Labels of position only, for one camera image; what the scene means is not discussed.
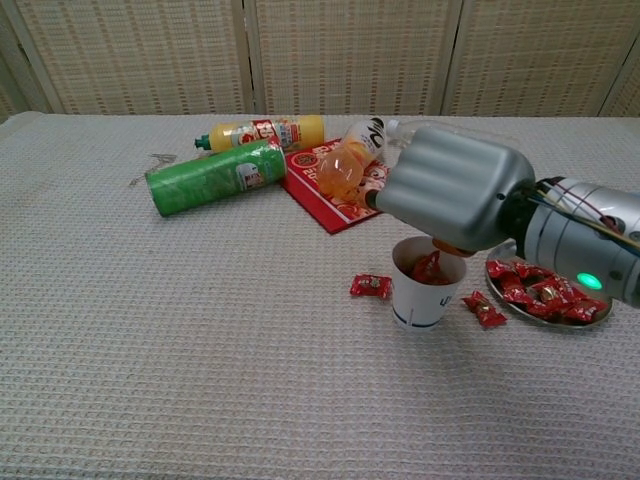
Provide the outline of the right silver orange-tipped robot hand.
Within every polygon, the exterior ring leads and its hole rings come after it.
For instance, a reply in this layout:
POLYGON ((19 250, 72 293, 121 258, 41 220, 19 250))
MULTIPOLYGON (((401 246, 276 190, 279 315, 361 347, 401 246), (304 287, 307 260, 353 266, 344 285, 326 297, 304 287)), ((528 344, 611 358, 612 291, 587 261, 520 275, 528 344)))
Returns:
POLYGON ((391 120, 400 154, 366 205, 461 250, 487 250, 511 238, 506 215, 515 192, 532 187, 532 165, 518 150, 434 122, 391 120))

